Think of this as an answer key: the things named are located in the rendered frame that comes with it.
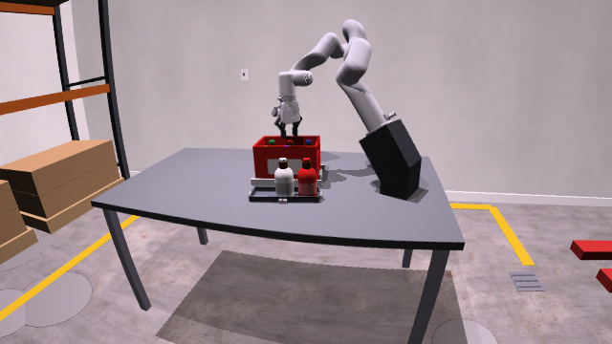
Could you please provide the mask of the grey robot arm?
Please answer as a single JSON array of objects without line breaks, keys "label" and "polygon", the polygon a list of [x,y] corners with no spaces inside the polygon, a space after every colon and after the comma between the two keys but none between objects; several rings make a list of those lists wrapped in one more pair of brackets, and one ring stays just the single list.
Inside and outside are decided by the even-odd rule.
[{"label": "grey robot arm", "polygon": [[[309,70],[323,64],[329,56],[334,59],[343,57],[344,62],[336,73],[336,82],[358,112],[368,131],[367,136],[392,122],[391,118],[396,116],[396,113],[384,114],[368,87],[361,82],[360,77],[365,74],[372,54],[372,48],[367,42],[363,26],[355,20],[347,20],[342,25],[342,33],[347,43],[349,42],[348,44],[341,45],[335,34],[326,33],[314,49],[296,62],[289,72],[278,75],[279,97],[277,99],[279,101],[296,100],[295,86],[309,86],[314,80]],[[349,45],[352,47],[348,48]]]}]

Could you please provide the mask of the white bottle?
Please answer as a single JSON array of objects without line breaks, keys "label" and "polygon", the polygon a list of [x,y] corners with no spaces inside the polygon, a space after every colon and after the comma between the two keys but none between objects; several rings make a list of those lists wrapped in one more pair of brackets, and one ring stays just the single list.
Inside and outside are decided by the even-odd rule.
[{"label": "white bottle", "polygon": [[286,158],[279,159],[279,167],[274,173],[276,196],[294,196],[294,173],[288,167]]}]

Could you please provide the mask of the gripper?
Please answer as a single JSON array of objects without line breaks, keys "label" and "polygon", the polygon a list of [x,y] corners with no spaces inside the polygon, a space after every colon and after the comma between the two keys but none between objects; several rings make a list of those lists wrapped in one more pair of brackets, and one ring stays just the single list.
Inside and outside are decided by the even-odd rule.
[{"label": "gripper", "polygon": [[302,117],[300,116],[300,110],[297,100],[278,102],[277,120],[274,124],[279,127],[282,139],[287,138],[285,130],[286,124],[293,124],[293,136],[297,136],[297,127],[301,121]]}]

